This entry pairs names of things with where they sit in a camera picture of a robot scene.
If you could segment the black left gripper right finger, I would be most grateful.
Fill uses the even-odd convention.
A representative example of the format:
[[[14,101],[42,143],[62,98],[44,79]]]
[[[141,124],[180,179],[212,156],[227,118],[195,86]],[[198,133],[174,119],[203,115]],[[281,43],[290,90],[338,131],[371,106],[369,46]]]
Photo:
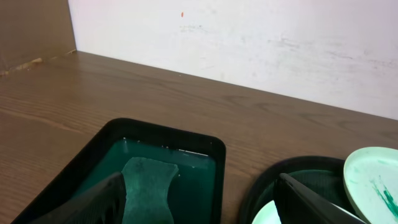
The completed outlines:
[[[281,173],[276,180],[273,198],[282,224],[358,224],[363,222],[286,173]]]

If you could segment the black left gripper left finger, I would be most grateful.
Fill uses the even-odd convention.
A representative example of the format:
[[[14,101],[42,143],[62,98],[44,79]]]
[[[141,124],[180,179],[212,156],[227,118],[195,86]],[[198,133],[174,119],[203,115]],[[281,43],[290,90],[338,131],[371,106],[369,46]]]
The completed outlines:
[[[121,224],[125,203],[124,177],[115,172],[31,224]]]

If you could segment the white plate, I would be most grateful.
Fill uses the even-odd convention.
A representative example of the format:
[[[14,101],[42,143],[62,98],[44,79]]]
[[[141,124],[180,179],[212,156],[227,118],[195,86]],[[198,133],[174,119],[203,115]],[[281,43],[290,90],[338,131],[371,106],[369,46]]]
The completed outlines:
[[[276,204],[273,200],[263,206],[252,221],[253,224],[354,224],[364,223],[345,209],[327,200]]]

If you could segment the green sponge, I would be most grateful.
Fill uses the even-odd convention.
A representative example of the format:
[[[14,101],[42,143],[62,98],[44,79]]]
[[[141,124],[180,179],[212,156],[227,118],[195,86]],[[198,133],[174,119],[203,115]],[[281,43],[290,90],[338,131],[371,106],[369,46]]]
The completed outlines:
[[[167,197],[178,172],[175,164],[144,157],[131,158],[122,170],[126,184],[123,223],[173,223]]]

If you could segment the green rimmed plate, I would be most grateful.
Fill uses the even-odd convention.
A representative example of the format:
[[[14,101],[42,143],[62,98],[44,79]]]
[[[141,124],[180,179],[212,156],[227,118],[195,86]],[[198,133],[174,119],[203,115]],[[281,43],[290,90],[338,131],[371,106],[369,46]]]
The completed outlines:
[[[344,163],[343,180],[351,206],[366,223],[397,224],[397,150],[364,147]]]

